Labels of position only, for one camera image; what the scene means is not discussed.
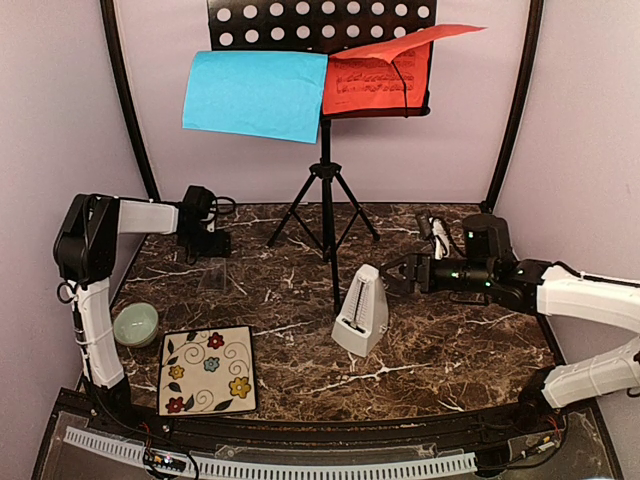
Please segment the clear metronome front cover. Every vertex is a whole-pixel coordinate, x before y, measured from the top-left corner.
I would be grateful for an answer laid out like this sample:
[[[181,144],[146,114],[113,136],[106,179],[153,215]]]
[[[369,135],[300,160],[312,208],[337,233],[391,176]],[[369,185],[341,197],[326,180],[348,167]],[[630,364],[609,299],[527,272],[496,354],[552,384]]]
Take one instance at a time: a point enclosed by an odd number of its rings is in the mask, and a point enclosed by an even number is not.
[[[228,261],[226,258],[211,258],[204,267],[198,284],[199,292],[227,293],[229,290]]]

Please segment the white metronome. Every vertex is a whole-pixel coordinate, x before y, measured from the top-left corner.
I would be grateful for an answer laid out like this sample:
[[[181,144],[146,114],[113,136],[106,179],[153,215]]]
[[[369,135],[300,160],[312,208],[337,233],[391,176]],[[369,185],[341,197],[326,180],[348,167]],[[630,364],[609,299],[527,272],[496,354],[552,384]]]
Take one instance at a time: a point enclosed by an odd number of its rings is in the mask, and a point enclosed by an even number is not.
[[[332,339],[359,357],[366,357],[388,330],[389,310],[377,268],[364,264],[354,275],[332,331]]]

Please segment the blue sheet music page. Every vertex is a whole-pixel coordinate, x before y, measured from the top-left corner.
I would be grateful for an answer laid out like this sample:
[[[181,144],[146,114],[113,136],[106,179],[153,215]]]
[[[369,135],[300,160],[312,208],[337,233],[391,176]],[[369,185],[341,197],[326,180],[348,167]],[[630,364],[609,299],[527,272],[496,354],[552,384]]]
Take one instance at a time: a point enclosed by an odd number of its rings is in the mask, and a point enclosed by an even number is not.
[[[199,52],[189,74],[182,126],[314,144],[327,68],[322,54]]]

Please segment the red sheet music page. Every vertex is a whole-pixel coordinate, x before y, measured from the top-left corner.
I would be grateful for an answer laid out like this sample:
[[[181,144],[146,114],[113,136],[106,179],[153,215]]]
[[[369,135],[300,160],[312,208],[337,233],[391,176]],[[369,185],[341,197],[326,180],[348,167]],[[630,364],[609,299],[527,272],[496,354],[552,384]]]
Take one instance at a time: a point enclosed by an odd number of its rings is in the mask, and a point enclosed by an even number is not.
[[[441,24],[331,55],[323,114],[398,109],[407,115],[413,109],[420,110],[427,96],[432,44],[481,30],[471,25]]]

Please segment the black music stand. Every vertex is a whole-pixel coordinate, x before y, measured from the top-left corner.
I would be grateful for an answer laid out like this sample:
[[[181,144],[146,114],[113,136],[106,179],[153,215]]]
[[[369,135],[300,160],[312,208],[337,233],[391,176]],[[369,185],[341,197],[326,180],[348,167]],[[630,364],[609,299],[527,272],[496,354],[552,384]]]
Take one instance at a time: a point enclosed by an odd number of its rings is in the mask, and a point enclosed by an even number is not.
[[[335,54],[368,43],[392,40],[401,32],[413,33],[436,23],[435,1],[228,1],[207,3],[212,50],[307,51]],[[290,218],[295,218],[331,265],[335,311],[341,307],[337,251],[347,234],[336,236],[332,183],[337,181],[360,218],[377,241],[380,235],[346,184],[341,166],[331,160],[331,125],[334,119],[425,116],[429,97],[420,106],[359,109],[348,113],[320,115],[321,156],[310,166],[310,174],[289,206],[268,246],[276,243]],[[318,239],[296,212],[314,181],[321,182],[322,234]]]

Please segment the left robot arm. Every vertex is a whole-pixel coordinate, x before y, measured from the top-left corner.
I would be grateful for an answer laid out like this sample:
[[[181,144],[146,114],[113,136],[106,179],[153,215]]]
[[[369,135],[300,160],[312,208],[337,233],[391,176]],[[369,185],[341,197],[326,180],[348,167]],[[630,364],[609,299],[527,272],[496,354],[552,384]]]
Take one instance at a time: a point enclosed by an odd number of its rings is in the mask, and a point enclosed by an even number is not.
[[[216,221],[235,201],[202,186],[190,186],[178,202],[155,202],[101,194],[78,194],[53,247],[61,283],[59,301],[71,306],[84,375],[101,391],[128,384],[119,360],[109,303],[117,242],[126,234],[176,235],[186,258],[228,257],[231,237]]]

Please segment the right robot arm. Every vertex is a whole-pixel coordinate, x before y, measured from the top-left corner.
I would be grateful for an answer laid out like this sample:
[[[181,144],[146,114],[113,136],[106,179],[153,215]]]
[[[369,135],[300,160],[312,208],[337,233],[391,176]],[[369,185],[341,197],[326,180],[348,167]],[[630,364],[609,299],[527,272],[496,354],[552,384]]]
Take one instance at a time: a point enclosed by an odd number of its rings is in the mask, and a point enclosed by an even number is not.
[[[514,312],[564,316],[639,330],[639,284],[579,272],[556,261],[519,260],[507,222],[491,214],[462,221],[460,258],[412,253],[384,264],[381,276],[397,292],[478,293]],[[534,432],[556,410],[583,399],[639,386],[639,341],[568,365],[538,370],[519,395],[510,424]]]

